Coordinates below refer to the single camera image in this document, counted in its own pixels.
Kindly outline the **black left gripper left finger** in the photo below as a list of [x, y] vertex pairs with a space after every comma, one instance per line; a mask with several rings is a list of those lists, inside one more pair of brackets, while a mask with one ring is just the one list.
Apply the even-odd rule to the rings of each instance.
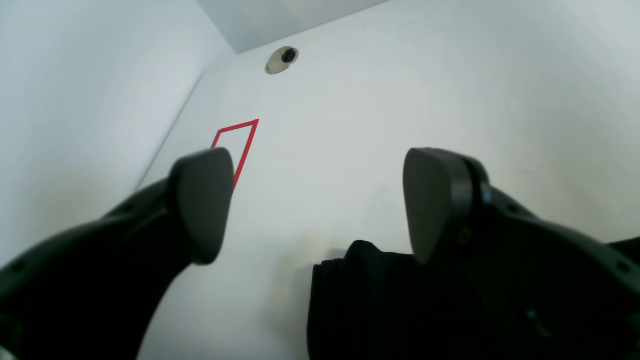
[[1, 347], [20, 360], [134, 360], [174, 278], [218, 256], [233, 189], [228, 150], [192, 153], [16, 256], [1, 269]]

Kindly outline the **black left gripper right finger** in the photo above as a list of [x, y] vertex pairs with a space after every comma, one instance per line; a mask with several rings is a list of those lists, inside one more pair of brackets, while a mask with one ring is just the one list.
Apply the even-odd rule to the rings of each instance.
[[443, 149], [407, 152], [403, 194], [414, 257], [472, 285], [506, 358], [639, 358], [637, 243], [538, 218]]

